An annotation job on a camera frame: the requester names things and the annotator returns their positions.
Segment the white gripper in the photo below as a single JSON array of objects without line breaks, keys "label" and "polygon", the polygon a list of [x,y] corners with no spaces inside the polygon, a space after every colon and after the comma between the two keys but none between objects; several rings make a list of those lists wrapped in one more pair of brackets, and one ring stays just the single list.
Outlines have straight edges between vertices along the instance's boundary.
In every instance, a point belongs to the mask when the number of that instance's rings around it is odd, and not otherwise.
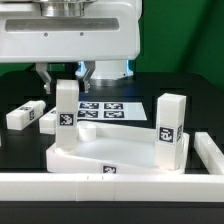
[{"label": "white gripper", "polygon": [[70,16],[57,17],[45,15],[45,5],[39,0],[0,0],[0,63],[37,63],[47,94],[47,63],[85,61],[78,84],[87,93],[94,61],[133,60],[139,54],[142,0],[87,0]]}]

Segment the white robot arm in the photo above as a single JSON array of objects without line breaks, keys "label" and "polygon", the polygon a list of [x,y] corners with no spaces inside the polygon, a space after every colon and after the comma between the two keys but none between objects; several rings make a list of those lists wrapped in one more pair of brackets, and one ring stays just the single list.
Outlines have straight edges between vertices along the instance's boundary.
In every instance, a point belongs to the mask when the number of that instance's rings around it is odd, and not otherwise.
[{"label": "white robot arm", "polygon": [[142,0],[0,0],[0,63],[33,63],[53,90],[50,63],[81,65],[80,81],[129,77],[140,53]]}]

